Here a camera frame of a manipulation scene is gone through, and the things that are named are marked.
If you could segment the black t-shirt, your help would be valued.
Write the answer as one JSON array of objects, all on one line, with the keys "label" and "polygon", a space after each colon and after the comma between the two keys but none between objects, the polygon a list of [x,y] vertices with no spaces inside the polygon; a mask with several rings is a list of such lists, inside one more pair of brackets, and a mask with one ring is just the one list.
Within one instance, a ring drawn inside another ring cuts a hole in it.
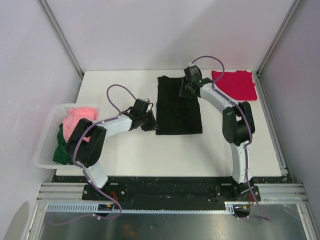
[{"label": "black t-shirt", "polygon": [[183,98],[183,79],[160,76],[157,86],[156,123],[158,136],[196,135],[203,133],[198,98]]}]

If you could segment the red t-shirt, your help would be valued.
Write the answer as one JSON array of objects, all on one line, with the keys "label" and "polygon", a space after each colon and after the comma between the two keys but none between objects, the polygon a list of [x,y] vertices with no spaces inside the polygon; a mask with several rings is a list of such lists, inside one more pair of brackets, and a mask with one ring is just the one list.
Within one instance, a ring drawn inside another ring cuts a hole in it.
[{"label": "red t-shirt", "polygon": [[246,70],[225,72],[215,86],[237,101],[256,101],[258,99],[253,74]]}]

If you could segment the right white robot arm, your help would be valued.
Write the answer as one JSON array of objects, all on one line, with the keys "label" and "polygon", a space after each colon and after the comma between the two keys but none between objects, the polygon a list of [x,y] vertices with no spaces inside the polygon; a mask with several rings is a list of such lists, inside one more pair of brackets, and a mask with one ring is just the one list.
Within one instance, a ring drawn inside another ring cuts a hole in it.
[{"label": "right white robot arm", "polygon": [[242,201],[252,188],[252,174],[249,167],[249,145],[253,141],[255,123],[251,105],[247,101],[239,102],[223,92],[210,78],[204,78],[196,66],[188,66],[179,96],[198,97],[210,103],[222,114],[222,134],[230,144],[232,156],[232,178],[236,185],[230,188],[231,196]]}]

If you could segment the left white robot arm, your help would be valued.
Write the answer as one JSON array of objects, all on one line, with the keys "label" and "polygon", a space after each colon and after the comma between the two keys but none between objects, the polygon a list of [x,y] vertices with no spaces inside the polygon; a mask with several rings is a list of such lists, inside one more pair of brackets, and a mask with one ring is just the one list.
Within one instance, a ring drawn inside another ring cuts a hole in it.
[{"label": "left white robot arm", "polygon": [[145,132],[159,128],[153,113],[154,104],[147,99],[136,99],[133,106],[118,116],[100,121],[82,118],[77,123],[66,143],[66,152],[73,164],[79,167],[89,183],[93,194],[100,200],[110,196],[111,188],[106,184],[108,176],[99,163],[105,141],[117,134],[140,128]]}]

